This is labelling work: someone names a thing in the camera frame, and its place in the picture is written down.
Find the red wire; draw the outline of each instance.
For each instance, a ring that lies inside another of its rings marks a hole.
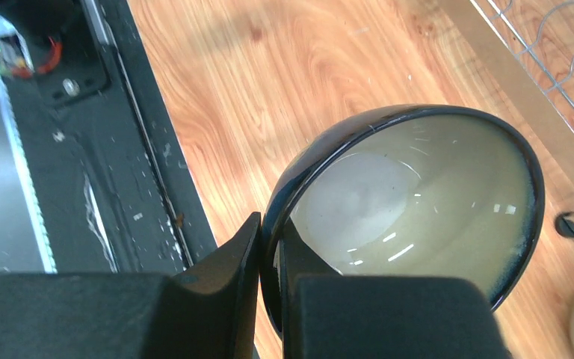
[[[49,42],[52,44],[52,48],[49,50],[48,60],[45,64],[36,69],[36,73],[40,75],[50,73],[61,62],[63,44],[61,42],[54,41],[51,37],[49,38]],[[31,79],[34,76],[34,72],[28,67],[18,67],[16,69],[12,69],[12,75],[22,79]]]

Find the bowl rim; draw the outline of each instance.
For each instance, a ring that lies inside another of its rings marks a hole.
[[[500,306],[500,304],[502,304],[506,297],[511,293],[516,283],[518,283],[520,277],[525,271],[525,268],[527,267],[531,256],[534,253],[534,249],[536,248],[540,233],[542,231],[544,219],[544,178],[542,168],[540,166],[540,161],[538,160],[534,149],[518,130],[497,116],[474,108],[461,106],[410,105],[402,108],[399,106],[390,106],[390,111],[391,112],[385,116],[376,117],[370,121],[364,122],[357,130],[353,132],[352,135],[342,137],[343,134],[339,133],[338,140],[333,145],[333,148],[328,150],[326,153],[321,153],[319,156],[320,159],[305,170],[309,173],[303,178],[299,179],[293,186],[293,189],[287,198],[283,200],[283,204],[279,210],[278,216],[271,223],[267,223],[267,211],[265,213],[262,226],[264,230],[266,226],[270,226],[270,232],[269,236],[264,236],[262,240],[262,258],[259,268],[261,289],[263,293],[265,309],[267,310],[270,321],[279,336],[282,336],[281,295],[278,284],[279,278],[277,277],[277,273],[274,268],[274,256],[277,251],[278,241],[280,240],[278,236],[278,228],[280,227],[279,224],[284,223],[287,220],[287,217],[293,210],[296,203],[302,197],[303,193],[332,163],[334,163],[354,145],[365,140],[367,137],[399,123],[415,120],[421,117],[444,114],[475,117],[479,120],[485,120],[487,123],[491,123],[503,131],[503,133],[507,135],[510,141],[521,152],[522,157],[525,160],[531,178],[531,185],[533,187],[534,196],[534,204],[532,206],[533,215],[531,216],[532,225],[529,227],[526,234],[526,245],[524,251],[522,252],[522,256],[520,256],[519,260],[513,264],[513,270],[509,276],[507,276],[505,285],[499,289],[496,294],[489,300],[492,306],[492,311],[496,310],[496,308],[498,308],[498,306]],[[272,196],[272,198],[273,200],[268,204],[268,209],[273,204],[275,204],[275,202],[277,202],[277,199],[274,198],[274,196]]]

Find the wire rack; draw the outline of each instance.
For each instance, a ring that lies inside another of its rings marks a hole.
[[[574,0],[472,0],[574,133]]]

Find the screw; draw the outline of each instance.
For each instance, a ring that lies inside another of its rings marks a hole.
[[[67,94],[71,97],[78,96],[80,93],[80,86],[78,86],[78,82],[75,82],[72,79],[64,79],[63,88],[65,89],[65,92],[67,92]]]

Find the wood grain surface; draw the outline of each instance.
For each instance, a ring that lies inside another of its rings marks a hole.
[[[552,220],[574,185],[433,0],[130,0],[220,244],[263,211],[278,176],[334,123],[398,103],[496,114],[532,143],[547,213],[530,266],[496,316],[516,358],[571,358],[574,242]],[[259,299],[262,358],[281,358]]]

